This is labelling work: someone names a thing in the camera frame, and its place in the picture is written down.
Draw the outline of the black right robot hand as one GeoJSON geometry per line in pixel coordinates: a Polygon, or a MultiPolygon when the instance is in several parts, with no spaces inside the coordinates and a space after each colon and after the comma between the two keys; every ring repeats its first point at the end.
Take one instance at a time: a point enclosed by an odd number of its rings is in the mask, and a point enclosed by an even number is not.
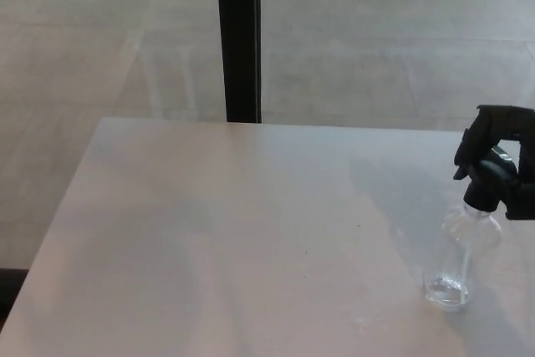
{"type": "Polygon", "coordinates": [[[481,212],[503,203],[510,221],[534,219],[534,110],[479,105],[455,157],[453,179],[469,177],[463,201],[481,212]]]}

